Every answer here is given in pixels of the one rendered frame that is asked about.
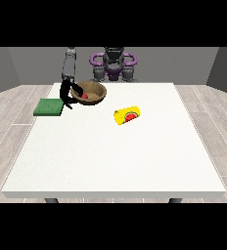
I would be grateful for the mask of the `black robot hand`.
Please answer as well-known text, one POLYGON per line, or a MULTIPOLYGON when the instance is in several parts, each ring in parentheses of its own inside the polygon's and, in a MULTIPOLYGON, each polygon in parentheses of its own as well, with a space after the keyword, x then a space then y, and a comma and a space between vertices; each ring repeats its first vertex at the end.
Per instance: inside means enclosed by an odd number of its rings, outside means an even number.
POLYGON ((63 101, 63 103, 68 107, 71 108, 71 104, 77 104, 76 98, 71 98, 68 93, 70 90, 73 90, 78 93, 79 97, 82 97, 83 95, 83 89, 75 84, 74 82, 70 80, 64 80, 61 85, 60 89, 60 99, 63 101))

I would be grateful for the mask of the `brown wooden bowl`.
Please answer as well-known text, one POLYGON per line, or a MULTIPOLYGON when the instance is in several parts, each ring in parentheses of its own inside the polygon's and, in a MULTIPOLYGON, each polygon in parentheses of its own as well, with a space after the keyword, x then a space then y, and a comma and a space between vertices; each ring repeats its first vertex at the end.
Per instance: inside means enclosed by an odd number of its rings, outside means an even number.
POLYGON ((80 104, 83 105, 98 104, 107 94, 106 87, 98 82, 84 81, 78 82, 77 85, 83 89, 83 92, 87 95, 87 98, 80 98, 78 93, 73 89, 70 89, 70 93, 80 104))

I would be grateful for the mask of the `green square pad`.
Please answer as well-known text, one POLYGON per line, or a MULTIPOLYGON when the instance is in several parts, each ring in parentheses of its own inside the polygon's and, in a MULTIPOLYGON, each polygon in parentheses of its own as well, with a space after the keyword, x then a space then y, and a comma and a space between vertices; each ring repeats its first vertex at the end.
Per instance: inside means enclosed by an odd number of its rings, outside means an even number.
POLYGON ((64 107, 61 99, 41 99, 34 112, 34 116, 60 116, 64 107))

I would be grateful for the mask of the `yellow cup with melon print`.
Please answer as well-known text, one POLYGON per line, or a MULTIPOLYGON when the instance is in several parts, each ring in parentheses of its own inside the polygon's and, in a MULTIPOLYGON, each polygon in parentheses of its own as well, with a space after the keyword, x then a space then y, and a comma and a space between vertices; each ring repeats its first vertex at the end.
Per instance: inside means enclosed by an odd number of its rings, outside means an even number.
POLYGON ((122 125, 139 116, 140 116, 140 109, 136 105, 118 109, 113 113, 113 118, 118 125, 122 125))

